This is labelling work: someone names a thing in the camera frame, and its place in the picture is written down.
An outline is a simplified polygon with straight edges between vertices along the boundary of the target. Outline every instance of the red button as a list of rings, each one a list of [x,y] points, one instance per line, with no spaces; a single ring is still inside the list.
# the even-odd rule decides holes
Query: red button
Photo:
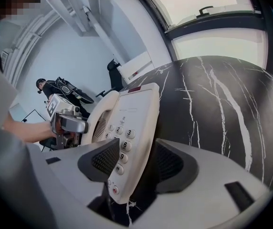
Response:
[[[119,189],[118,189],[117,186],[114,186],[114,187],[113,187],[113,193],[114,193],[114,194],[119,194]]]

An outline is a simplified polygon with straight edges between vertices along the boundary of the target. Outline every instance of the white telephone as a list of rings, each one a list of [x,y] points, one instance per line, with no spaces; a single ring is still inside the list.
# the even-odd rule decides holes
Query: white telephone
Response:
[[[108,93],[88,118],[81,145],[120,139],[120,159],[108,180],[109,194],[118,204],[129,202],[145,169],[159,108],[159,86],[151,83]]]

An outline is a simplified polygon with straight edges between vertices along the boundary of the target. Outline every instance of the person sitting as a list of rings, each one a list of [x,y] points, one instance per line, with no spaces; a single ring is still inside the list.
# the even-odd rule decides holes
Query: person sitting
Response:
[[[36,81],[36,87],[39,91],[43,91],[48,100],[51,100],[54,94],[63,95],[62,91],[57,87],[55,81],[46,81],[40,78]],[[90,113],[88,113],[81,105],[80,101],[72,94],[66,95],[66,98],[75,106],[80,108],[80,113],[82,117],[89,118]]]

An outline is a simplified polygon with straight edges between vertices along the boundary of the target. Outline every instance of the black marble table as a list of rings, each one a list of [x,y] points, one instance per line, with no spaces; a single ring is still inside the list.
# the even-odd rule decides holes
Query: black marble table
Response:
[[[273,76],[236,58],[192,57],[123,90],[160,87],[158,138],[229,157],[273,189]]]

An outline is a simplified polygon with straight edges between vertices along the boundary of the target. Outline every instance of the black office chair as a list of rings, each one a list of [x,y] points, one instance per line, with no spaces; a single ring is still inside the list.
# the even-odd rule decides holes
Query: black office chair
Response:
[[[115,63],[114,60],[112,60],[108,66],[107,69],[109,71],[109,76],[110,76],[110,80],[111,80],[111,89],[106,91],[102,91],[101,93],[97,94],[96,97],[98,96],[102,96],[104,97],[105,95],[107,95],[109,92],[111,91],[117,91],[119,92],[122,88],[122,77],[121,74],[119,73],[117,67],[120,66],[120,63]]]

